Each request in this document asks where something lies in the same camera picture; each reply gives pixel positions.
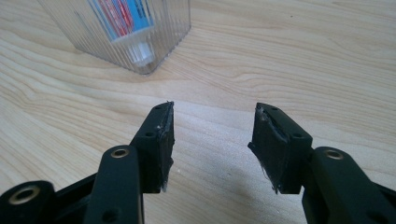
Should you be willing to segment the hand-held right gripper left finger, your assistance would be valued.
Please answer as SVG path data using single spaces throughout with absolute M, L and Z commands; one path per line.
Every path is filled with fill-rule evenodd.
M 137 149 L 143 193 L 160 193 L 166 189 L 174 163 L 174 143 L 174 103 L 155 105 L 130 143 Z

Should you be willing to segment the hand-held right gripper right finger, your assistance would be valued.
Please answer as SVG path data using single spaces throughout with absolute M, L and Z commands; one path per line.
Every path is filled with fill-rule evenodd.
M 257 103 L 248 148 L 259 160 L 274 191 L 299 194 L 301 169 L 312 150 L 312 136 L 280 108 Z

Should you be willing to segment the clear ribbed plastic container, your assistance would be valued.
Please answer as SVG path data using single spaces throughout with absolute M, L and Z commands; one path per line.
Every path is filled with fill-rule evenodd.
M 191 0 L 37 0 L 76 49 L 149 75 L 191 29 Z

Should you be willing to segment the blue and red toothpaste tube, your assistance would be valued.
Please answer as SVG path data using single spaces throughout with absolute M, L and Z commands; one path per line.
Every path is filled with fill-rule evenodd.
M 88 0 L 109 42 L 120 47 L 131 63 L 143 67 L 154 61 L 149 43 L 153 21 L 143 0 Z

